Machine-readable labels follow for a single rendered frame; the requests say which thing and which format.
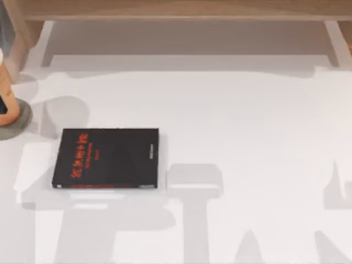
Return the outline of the black book with red lettering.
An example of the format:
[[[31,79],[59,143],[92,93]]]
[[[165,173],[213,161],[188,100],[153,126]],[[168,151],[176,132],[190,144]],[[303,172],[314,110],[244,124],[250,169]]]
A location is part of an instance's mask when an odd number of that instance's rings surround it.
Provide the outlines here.
[[[155,189],[159,141],[157,128],[64,129],[52,186]]]

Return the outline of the wooden shelf unit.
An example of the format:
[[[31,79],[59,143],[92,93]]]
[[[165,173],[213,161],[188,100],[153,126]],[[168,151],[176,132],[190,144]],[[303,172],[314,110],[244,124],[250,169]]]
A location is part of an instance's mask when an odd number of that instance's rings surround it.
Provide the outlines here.
[[[352,56],[352,0],[0,0],[15,31],[13,79],[55,20],[217,19],[336,21]]]

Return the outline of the grey round coaster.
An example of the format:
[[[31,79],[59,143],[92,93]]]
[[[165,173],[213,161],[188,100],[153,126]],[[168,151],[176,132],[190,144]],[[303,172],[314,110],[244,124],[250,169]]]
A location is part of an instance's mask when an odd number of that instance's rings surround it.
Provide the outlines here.
[[[8,140],[14,138],[21,133],[23,133],[26,128],[30,125],[32,120],[32,108],[30,105],[19,98],[16,99],[16,102],[20,108],[19,117],[12,124],[5,126],[0,126],[0,140]]]

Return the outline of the orange bottle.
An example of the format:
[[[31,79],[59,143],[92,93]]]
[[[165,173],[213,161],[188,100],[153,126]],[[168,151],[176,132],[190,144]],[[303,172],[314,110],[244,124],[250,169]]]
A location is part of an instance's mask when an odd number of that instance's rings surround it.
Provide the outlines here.
[[[20,107],[12,90],[3,51],[0,48],[0,127],[14,123],[20,115]]]

